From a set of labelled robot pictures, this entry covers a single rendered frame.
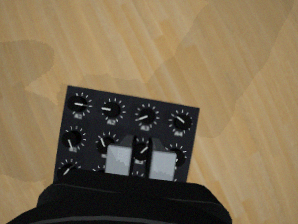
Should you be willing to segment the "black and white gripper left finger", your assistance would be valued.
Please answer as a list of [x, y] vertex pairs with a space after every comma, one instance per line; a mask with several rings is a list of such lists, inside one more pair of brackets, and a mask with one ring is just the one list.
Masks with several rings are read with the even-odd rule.
[[136, 139], [126, 135], [120, 144], [108, 145], [105, 173], [132, 176]]

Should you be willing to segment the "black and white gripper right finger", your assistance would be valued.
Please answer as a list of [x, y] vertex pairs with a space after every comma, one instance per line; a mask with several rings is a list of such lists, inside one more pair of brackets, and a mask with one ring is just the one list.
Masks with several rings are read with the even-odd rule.
[[177, 154], [174, 151], [165, 150], [157, 138], [149, 138], [148, 148], [145, 178], [149, 176], [150, 179], [173, 181]]

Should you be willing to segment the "black knob box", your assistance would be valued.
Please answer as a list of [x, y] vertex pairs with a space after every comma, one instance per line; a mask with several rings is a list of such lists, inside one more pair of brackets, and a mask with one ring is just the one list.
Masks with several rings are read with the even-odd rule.
[[126, 135], [137, 136], [132, 176], [145, 178], [150, 137], [177, 154], [173, 181], [187, 182], [199, 110], [68, 85], [53, 183], [73, 169], [105, 172], [108, 145], [120, 144]]

